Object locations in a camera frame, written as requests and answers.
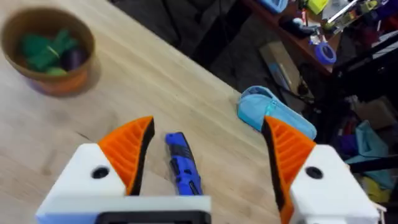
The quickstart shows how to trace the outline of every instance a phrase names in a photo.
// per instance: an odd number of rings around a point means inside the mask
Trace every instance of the green object in bowl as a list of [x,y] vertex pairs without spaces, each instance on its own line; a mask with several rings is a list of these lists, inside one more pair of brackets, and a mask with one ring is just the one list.
[[64,76],[67,74],[67,72],[60,67],[50,67],[47,69],[46,73],[53,77]]
[[26,58],[32,57],[40,53],[49,44],[50,40],[41,35],[26,34],[21,41],[22,53]]
[[78,45],[77,40],[70,37],[69,31],[62,29],[53,41],[35,55],[27,58],[28,66],[36,72],[44,72],[60,60],[64,51]]

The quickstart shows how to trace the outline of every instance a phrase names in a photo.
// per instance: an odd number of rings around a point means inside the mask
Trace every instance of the orange gripper pad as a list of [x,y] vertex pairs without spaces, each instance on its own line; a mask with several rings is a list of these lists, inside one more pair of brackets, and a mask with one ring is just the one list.
[[145,155],[154,134],[154,118],[146,116],[118,127],[98,142],[127,195],[139,195]]
[[262,135],[267,141],[275,199],[282,224],[293,215],[289,189],[315,142],[297,129],[271,116],[264,117]]

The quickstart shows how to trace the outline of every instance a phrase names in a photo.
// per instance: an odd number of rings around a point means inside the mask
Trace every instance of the bowl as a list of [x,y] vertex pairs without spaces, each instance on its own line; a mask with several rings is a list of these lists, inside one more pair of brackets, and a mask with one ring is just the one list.
[[[22,37],[33,33],[51,38],[61,29],[69,30],[71,37],[86,50],[87,60],[62,76],[30,70],[21,52]],[[88,80],[88,70],[95,51],[94,36],[88,26],[69,12],[51,7],[26,8],[12,14],[2,28],[1,45],[10,64],[28,78],[34,87],[51,95],[64,95],[82,89]]]

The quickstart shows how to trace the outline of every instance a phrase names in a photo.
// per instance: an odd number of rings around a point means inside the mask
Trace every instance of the wooden tabletop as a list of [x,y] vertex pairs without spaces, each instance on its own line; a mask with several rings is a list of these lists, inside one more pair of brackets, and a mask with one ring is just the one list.
[[[290,15],[293,17],[301,17],[299,11],[297,9],[297,2],[289,3],[286,9],[280,14],[273,14],[269,10],[267,10],[264,6],[260,5],[255,0],[243,0],[245,5],[251,8],[251,10],[259,16],[265,23],[265,25],[269,26],[271,29],[275,30],[283,40],[289,41],[292,43],[297,50],[301,51],[302,55],[312,63],[317,70],[324,73],[325,75],[329,75],[333,70],[333,65],[322,65],[315,56],[314,46],[309,45],[309,37],[304,39],[299,39],[296,36],[290,34],[286,30],[282,29],[279,26],[279,19],[284,15]],[[314,21],[320,22],[320,15],[311,15]],[[340,33],[331,37],[327,40],[330,47],[332,47],[335,51],[337,51],[338,45],[340,43]]]
[[236,116],[240,94],[106,1],[3,1],[0,21],[27,6],[76,14],[96,38],[96,77],[84,93],[56,98],[32,89],[0,58],[0,219],[34,213],[76,148],[130,120],[153,115],[142,194],[175,195],[164,136],[183,131],[213,223],[279,223],[267,146]]

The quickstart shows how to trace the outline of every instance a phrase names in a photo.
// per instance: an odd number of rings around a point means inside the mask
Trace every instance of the purple object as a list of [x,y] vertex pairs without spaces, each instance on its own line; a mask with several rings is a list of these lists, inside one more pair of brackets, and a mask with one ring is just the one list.
[[326,42],[320,42],[315,46],[315,55],[324,65],[331,65],[336,62],[336,52]]
[[87,60],[87,52],[81,47],[74,47],[61,55],[61,66],[66,71],[78,68]]
[[385,19],[398,12],[398,0],[382,0],[382,6],[376,9],[378,19]]
[[358,143],[356,142],[355,134],[340,136],[338,141],[342,153],[351,156],[358,155]]

